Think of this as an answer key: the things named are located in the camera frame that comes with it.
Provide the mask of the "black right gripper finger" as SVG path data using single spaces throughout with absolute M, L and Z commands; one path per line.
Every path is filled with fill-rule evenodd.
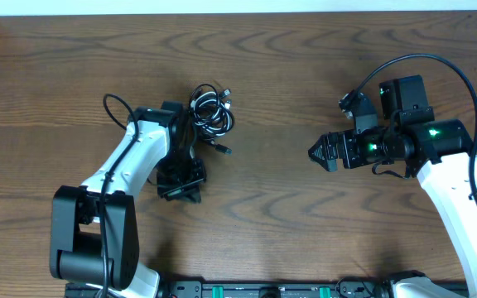
M 309 155 L 310 159 L 320 165 L 328 172 L 335 172 L 338 170 L 336 159 L 328 159 L 322 154 L 311 153 Z
M 326 154 L 326 135 L 321 135 L 316 143 L 308 150 L 310 156 L 324 156 Z

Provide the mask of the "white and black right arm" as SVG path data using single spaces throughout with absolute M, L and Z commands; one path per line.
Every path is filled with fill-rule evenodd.
M 468 294 L 477 297 L 477 156 L 457 119 L 407 126 L 329 132 L 308 156 L 328 172 L 405 161 L 404 178 L 417 178 L 441 217 L 460 259 Z

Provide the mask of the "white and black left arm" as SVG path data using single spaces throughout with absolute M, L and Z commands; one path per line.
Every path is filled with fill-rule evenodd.
M 152 173 L 159 197 L 201 201 L 205 166 L 185 143 L 190 127 L 179 103 L 140 107 L 106 162 L 80 186 L 56 191 L 50 271 L 67 282 L 65 296 L 157 296 L 159 274 L 139 261 L 136 201 Z

